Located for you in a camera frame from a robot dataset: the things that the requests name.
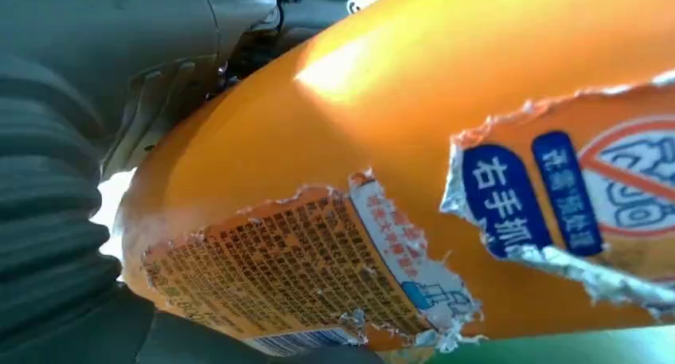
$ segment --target barcode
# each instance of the barcode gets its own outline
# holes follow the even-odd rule
[[[353,341],[353,337],[341,328],[296,332],[248,340],[256,348],[277,356],[290,356],[320,346],[341,346]]]

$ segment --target torn label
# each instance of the torn label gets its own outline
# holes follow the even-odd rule
[[[388,348],[392,337],[366,335],[373,325],[410,345],[422,331],[458,331],[478,311],[464,283],[427,257],[423,230],[372,172],[350,184],[348,194],[304,186],[155,245],[143,257],[149,283],[170,311],[276,356]]]
[[[453,136],[441,212],[593,299],[672,311],[675,291],[654,281],[675,277],[673,76],[527,103]]]

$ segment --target blue rectangle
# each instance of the blue rectangle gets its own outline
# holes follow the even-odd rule
[[[569,252],[577,256],[602,252],[603,238],[569,136],[562,131],[540,135],[532,152]]]
[[[517,246],[552,244],[525,165],[515,153],[498,145],[472,147],[464,151],[462,177],[466,201],[493,255],[508,258]]]

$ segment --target green surface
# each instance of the green surface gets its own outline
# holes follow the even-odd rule
[[[675,364],[675,327],[635,328],[465,344],[427,364]]]

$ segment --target orange label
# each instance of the orange label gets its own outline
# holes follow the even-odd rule
[[[412,342],[439,320],[423,311],[473,312],[379,184],[357,190],[308,188],[154,246],[150,285],[171,311],[276,355],[357,343],[365,323]]]
[[[667,84],[585,92],[455,136],[467,206],[449,184],[445,210],[481,224],[500,258],[558,245],[644,279],[673,277],[673,102]]]

